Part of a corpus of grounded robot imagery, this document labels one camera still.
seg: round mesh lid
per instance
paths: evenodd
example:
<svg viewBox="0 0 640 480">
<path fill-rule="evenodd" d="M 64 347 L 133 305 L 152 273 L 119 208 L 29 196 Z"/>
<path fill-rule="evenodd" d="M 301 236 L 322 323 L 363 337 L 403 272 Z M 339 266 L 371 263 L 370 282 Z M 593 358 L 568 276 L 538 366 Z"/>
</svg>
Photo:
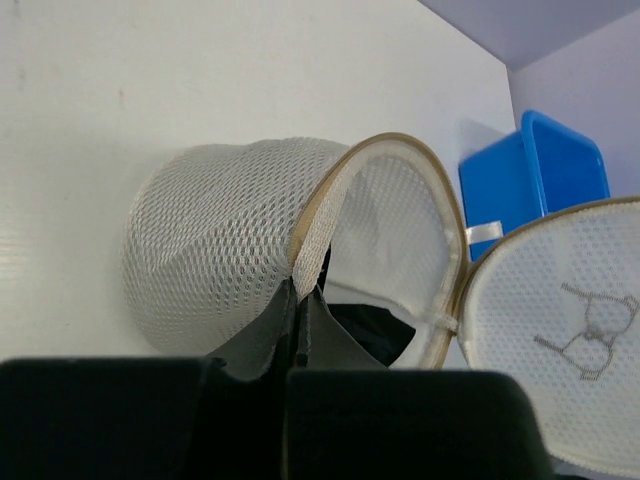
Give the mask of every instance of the round mesh lid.
<svg viewBox="0 0 640 480">
<path fill-rule="evenodd" d="M 451 334 L 438 319 L 464 261 L 461 232 L 442 166 L 405 135 L 351 149 L 309 138 L 201 146 L 139 192 L 124 291 L 158 350 L 206 354 L 255 319 L 283 280 L 293 277 L 300 299 L 309 294 L 331 244 L 328 284 L 354 303 L 364 295 L 396 308 L 416 328 L 398 366 L 435 364 Z"/>
<path fill-rule="evenodd" d="M 550 453 L 640 478 L 640 199 L 548 217 L 481 260 L 463 303 L 471 367 L 529 394 Z"/>
</svg>

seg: embroidered design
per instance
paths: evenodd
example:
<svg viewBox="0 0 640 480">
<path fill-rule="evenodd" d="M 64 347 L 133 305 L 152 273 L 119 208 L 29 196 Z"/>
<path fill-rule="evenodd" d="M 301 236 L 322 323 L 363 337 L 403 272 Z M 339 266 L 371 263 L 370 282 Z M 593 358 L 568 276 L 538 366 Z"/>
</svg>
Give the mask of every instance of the embroidered design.
<svg viewBox="0 0 640 480">
<path fill-rule="evenodd" d="M 568 283 L 562 289 L 586 301 L 585 328 L 560 347 L 536 335 L 533 339 L 541 347 L 561 355 L 567 363 L 580 370 L 580 380 L 596 381 L 609 367 L 614 354 L 614 344 L 633 324 L 640 311 L 640 302 L 633 296 L 614 297 L 603 293 L 585 292 Z M 616 315 L 616 307 L 626 308 L 627 315 Z"/>
</svg>

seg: white table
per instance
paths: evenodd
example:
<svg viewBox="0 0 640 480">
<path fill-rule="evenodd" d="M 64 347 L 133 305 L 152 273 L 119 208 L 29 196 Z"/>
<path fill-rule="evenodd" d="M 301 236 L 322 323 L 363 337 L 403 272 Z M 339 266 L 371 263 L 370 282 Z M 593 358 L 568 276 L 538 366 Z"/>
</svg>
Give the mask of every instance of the white table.
<svg viewBox="0 0 640 480">
<path fill-rule="evenodd" d="M 0 10 L 0 357 L 152 353 L 118 248 L 182 148 L 387 130 L 457 163 L 514 129 L 505 66 L 414 0 L 16 0 Z"/>
</svg>

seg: blue bin rim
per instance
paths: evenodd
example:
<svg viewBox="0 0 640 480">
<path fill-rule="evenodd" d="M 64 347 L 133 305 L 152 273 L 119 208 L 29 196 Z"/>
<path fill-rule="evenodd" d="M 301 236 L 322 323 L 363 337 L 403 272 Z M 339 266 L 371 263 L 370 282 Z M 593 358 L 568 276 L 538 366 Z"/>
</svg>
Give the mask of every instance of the blue bin rim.
<svg viewBox="0 0 640 480">
<path fill-rule="evenodd" d="M 522 135 L 522 140 L 524 142 L 525 156 L 527 158 L 533 192 L 538 199 L 542 214 L 547 215 L 549 213 L 549 209 L 547 208 L 547 197 L 544 193 L 540 163 L 538 161 L 538 150 L 536 148 L 536 141 L 533 134 L 533 126 L 536 123 L 543 124 L 546 127 L 569 137 L 577 143 L 582 143 L 583 145 L 588 146 L 597 153 L 598 162 L 602 164 L 603 161 L 600 149 L 589 137 L 556 122 L 537 110 L 527 110 L 524 112 L 520 121 L 520 134 Z"/>
</svg>

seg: blue bin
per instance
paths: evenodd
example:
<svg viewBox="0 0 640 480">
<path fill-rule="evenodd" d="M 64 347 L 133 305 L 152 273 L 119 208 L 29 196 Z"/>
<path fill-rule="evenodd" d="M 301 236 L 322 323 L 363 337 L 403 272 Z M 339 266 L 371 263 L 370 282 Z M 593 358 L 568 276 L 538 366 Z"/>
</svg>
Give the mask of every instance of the blue bin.
<svg viewBox="0 0 640 480">
<path fill-rule="evenodd" d="M 488 146 L 459 167 L 467 226 L 500 221 L 508 233 L 547 213 L 609 198 L 598 146 L 530 110 L 521 130 Z M 471 245 L 477 260 L 495 240 Z"/>
</svg>

